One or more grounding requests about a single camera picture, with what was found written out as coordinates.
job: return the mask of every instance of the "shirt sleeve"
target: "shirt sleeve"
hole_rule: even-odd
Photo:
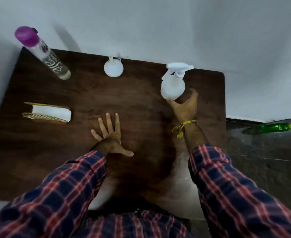
[[[72,235],[105,176],[105,158],[100,152],[66,162],[40,186],[0,210],[0,237]]]
[[[213,237],[291,237],[291,211],[235,169],[221,149],[195,148],[188,167]]]

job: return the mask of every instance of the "white spray bottle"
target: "white spray bottle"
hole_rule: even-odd
[[[166,65],[168,69],[162,77],[161,95],[163,98],[176,100],[185,91],[183,77],[185,72],[194,69],[193,65],[182,62],[173,62]]]

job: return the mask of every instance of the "person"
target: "person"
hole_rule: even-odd
[[[183,104],[168,100],[179,122],[195,118],[198,93]],[[119,115],[115,130],[99,118],[103,138],[93,151],[67,161],[34,190],[0,210],[0,237],[191,237],[175,216],[154,210],[86,219],[90,202],[106,176],[109,152],[133,156],[121,146]],[[230,158],[208,144],[195,123],[184,125],[191,153],[188,167],[213,237],[291,237],[291,211],[231,165]]]

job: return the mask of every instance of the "dark floor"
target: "dark floor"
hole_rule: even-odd
[[[233,166],[291,209],[291,130],[244,135],[250,124],[227,121],[227,153]],[[210,237],[206,221],[193,221],[194,237]]]

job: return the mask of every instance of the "purple cap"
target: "purple cap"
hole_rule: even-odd
[[[37,33],[38,31],[34,27],[22,26],[17,28],[15,36],[24,46],[34,47],[40,41],[40,37]]]

